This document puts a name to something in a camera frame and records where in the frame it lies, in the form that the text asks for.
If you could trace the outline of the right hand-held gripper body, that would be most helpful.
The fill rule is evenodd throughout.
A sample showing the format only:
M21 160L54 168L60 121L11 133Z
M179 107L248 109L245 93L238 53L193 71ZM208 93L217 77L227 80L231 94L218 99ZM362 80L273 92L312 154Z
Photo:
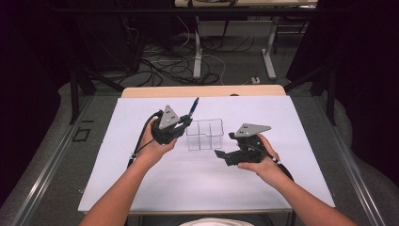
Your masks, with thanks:
M267 150L258 137L258 134L270 130L267 125L244 123L236 131L229 133L230 139L237 141L238 151L231 152L231 160L235 165L241 162L260 163L261 157L267 154Z

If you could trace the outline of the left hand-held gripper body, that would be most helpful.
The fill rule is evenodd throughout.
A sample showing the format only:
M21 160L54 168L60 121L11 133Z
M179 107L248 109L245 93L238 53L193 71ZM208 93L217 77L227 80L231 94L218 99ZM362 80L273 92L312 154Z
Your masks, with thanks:
M166 105L152 124L152 136L159 144L169 144L184 133L185 116L179 117L170 105Z

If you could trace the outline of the blue pen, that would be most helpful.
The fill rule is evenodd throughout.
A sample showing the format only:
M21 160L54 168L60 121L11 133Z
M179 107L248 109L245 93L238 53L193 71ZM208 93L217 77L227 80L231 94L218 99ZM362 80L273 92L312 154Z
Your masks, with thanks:
M197 97L196 100L194 101L194 103L192 104L192 106L191 106L191 108L189 110L189 113L188 113L189 118L192 118L192 116L193 116L193 114L194 114L194 112L196 110L196 107L197 107L197 105L199 103L199 100L200 100L200 97Z

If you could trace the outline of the clear plastic organizer box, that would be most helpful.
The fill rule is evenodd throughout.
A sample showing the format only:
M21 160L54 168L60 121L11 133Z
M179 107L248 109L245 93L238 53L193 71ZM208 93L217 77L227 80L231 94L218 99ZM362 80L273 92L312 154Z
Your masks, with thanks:
M192 121L185 131L188 150L203 151L222 148L224 137L221 119Z

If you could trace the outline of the person's right hand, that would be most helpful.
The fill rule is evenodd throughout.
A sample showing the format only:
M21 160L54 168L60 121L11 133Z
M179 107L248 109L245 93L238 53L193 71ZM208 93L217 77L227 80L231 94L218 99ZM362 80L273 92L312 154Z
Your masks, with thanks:
M263 135L258 134L259 139L262 141L264 147L272 155L279 160L279 155L273 150L271 144ZM272 161L270 157L264 157L260 163L247 163L242 162L238 164L241 170L250 170L256 173L264 182L270 186L277 188L279 180L285 177L285 174L279 167Z

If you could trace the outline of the person's left hand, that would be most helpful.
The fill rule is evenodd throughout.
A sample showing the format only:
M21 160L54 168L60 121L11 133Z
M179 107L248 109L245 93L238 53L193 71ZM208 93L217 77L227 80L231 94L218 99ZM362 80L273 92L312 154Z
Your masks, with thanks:
M146 127L144 135L140 141L139 149L137 153L134 165L141 169L150 169L158 161L161 160L164 154L171 151L177 139L174 138L169 144L159 144L152 136L152 124L154 119L150 121L150 124Z

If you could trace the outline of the wooden table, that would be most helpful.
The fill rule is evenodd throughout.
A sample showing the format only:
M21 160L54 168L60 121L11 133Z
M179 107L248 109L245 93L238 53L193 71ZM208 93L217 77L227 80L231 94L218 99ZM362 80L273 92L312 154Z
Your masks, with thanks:
M219 97L230 96L259 96L286 94L281 85L240 85L240 86L187 86L187 87L143 87L127 88L122 98L175 98L175 97Z

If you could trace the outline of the white table mat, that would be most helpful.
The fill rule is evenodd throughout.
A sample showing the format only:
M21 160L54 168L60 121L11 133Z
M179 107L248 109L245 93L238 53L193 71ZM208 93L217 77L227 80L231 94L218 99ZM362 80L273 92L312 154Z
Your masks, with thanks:
M226 134L244 123L268 126L265 136L297 184L327 204L333 199L288 96L120 98L78 206L87 212L125 172L148 117L170 105L178 115L194 105L196 120L221 120ZM255 173L228 166L213 150L191 151L188 138L145 176L135 214L288 211L290 205Z

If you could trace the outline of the person's white clothing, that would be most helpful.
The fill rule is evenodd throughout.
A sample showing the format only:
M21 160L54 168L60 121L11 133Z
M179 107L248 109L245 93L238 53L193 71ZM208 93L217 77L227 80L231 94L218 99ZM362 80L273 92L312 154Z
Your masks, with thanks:
M201 218L191 220L180 226L254 226L251 223L227 218Z

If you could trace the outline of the white desk leg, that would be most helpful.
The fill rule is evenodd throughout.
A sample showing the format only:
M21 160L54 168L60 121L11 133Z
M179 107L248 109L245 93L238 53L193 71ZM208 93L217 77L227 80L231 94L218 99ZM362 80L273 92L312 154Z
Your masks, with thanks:
M193 78L200 79L201 74L201 58L202 58L202 51L200 47L200 34L199 29L195 28L195 56L194 56L194 67L193 67Z
M263 49L263 62L264 62L264 66L266 68L266 72L268 75L268 78L270 80L276 80L277 76L276 76L276 72L273 66L273 62L272 62L272 52L273 52L273 46L274 46L274 40L277 34L277 29L278 29L278 18L277 17L273 17L271 19L271 25L270 25L270 29L269 29L269 36L267 38L267 45L266 48Z

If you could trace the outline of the black metal stand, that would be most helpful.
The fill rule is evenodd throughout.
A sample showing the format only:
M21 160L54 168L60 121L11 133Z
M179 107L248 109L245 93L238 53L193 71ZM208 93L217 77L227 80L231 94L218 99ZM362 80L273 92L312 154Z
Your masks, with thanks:
M312 96L321 96L323 90L327 92L326 115L330 123L335 125L334 107L337 79L337 69L335 66L317 67L315 70L289 83L283 88L285 91L289 91L311 79L316 79L316 82L311 87Z
M96 88L92 83L92 79L98 80L116 91L124 91L124 87L104 77L103 75L93 71L87 66L74 66L70 69L70 86L71 86L71 104L72 118L71 124L74 124L80 115L79 89L86 95L94 95Z

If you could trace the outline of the aluminium floor rail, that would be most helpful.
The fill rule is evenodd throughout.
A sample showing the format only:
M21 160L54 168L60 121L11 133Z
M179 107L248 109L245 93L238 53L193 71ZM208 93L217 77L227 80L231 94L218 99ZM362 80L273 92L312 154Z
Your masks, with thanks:
M63 105L17 190L15 215L5 226L76 226L83 218L79 203L88 183L98 127L92 116L94 97L85 97L81 113L69 123Z
M371 192L364 180L362 179L359 167L351 154L349 148L345 145L343 138L341 137L338 128L330 122L327 117L327 105L324 103L322 97L313 98L319 112L322 114L324 122L327 124L327 128L332 134L336 145L338 146L338 153L345 168L346 174L357 194L358 200L362 206L362 209L367 216L371 226L386 226L386 222L381 216L375 201L372 198Z

